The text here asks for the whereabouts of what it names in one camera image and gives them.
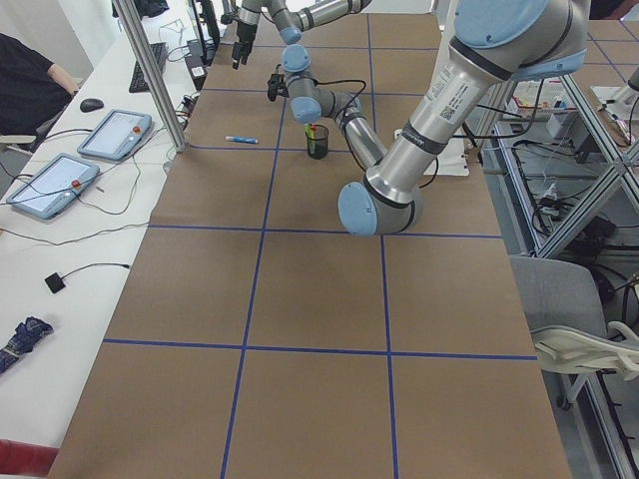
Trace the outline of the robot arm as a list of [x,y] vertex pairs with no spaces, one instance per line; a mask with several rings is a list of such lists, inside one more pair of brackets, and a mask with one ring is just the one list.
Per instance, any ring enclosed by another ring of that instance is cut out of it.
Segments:
[[370,0],[326,0],[292,11],[284,0],[243,1],[236,15],[237,40],[232,51],[232,66],[238,70],[246,65],[257,37],[258,26],[264,9],[269,12],[285,45],[297,43],[303,32],[328,24],[346,15],[364,10]]
[[303,31],[360,7],[324,1],[316,9],[272,14],[286,48],[291,107],[297,121],[332,118],[365,166],[358,182],[338,196],[343,227],[357,236],[399,233],[422,212],[418,183],[492,86],[508,80],[546,79],[577,71],[584,62],[587,1],[460,1],[454,11],[448,61],[431,81],[399,136],[385,147],[348,94],[323,91],[311,79]]

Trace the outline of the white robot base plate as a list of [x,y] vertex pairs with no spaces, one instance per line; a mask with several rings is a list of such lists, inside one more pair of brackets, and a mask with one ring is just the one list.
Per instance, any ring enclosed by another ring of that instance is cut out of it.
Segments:
[[[406,149],[399,148],[392,156],[394,161],[402,167],[412,168],[414,165],[414,150],[421,153],[420,148]],[[434,174],[449,177],[467,177],[469,175],[469,166],[467,163],[466,153],[464,152],[463,142],[458,139],[451,139],[442,153],[433,160],[426,170],[422,172],[422,176],[433,177]]]

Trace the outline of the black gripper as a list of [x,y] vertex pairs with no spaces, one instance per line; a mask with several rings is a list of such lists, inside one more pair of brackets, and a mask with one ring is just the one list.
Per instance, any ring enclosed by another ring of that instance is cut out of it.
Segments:
[[256,39],[257,25],[238,22],[237,27],[238,41],[234,44],[232,51],[232,67],[234,70],[240,68],[240,64],[246,65],[252,53],[252,43]]

